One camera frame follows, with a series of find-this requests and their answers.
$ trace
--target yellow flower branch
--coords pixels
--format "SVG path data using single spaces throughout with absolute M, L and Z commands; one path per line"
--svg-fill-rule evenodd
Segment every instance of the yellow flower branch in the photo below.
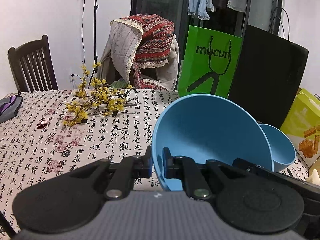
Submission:
M 101 62 L 93 64 L 93 68 L 101 66 Z M 76 98 L 71 103 L 65 103 L 66 109 L 75 115 L 72 120 L 64 120 L 63 124 L 73 126 L 77 123 L 84 122 L 88 119 L 90 109 L 95 108 L 95 111 L 102 116 L 116 115 L 118 112 L 123 111 L 125 107 L 136 106 L 136 103 L 130 103 L 130 101 L 136 98 L 129 99 L 128 94 L 135 89 L 132 85 L 128 85 L 126 88 L 116 89 L 107 84 L 105 79 L 99 80 L 96 77 L 91 79 L 91 84 L 94 90 L 87 93 L 86 89 L 90 86 L 86 86 L 86 77 L 90 79 L 90 71 L 87 70 L 85 65 L 81 66 L 83 70 L 83 77 L 78 76 L 81 83 L 78 86 L 78 90 L 75 92 Z

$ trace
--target green shopping bag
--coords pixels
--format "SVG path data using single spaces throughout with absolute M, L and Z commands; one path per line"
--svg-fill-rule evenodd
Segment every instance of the green shopping bag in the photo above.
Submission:
M 227 98 L 241 47 L 241 38 L 190 26 L 179 95 L 206 93 Z

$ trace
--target gray gripper base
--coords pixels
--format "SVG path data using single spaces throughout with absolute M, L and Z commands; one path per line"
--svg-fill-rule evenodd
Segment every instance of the gray gripper base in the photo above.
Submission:
M 293 231 L 253 235 L 223 222 L 209 203 L 195 201 L 183 191 L 132 191 L 122 200 L 108 201 L 91 222 L 76 230 L 37 234 L 22 230 L 14 240 L 301 240 Z

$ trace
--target metal bolt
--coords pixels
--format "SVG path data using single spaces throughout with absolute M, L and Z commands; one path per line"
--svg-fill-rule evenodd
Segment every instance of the metal bolt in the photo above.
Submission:
M 198 188 L 196 189 L 193 194 L 197 197 L 207 197 L 210 195 L 209 191 L 204 188 Z
M 119 189 L 111 189 L 107 191 L 106 195 L 109 198 L 119 198 L 122 195 L 122 191 Z

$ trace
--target table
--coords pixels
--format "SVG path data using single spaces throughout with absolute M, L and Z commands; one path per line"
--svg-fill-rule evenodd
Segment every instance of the table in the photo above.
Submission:
M 0 210 L 17 232 L 12 201 L 18 192 L 101 158 L 112 163 L 130 155 L 143 155 L 161 112 L 179 96 L 175 91 L 136 90 L 130 96 L 138 105 L 116 117 L 90 117 L 88 124 L 71 129 L 64 103 L 71 90 L 25 92 L 18 116 L 0 124 Z M 306 179 L 308 168 L 299 157 L 288 168 Z M 162 190 L 156 174 L 135 181 L 136 190 Z M 0 239 L 9 239 L 0 230 Z

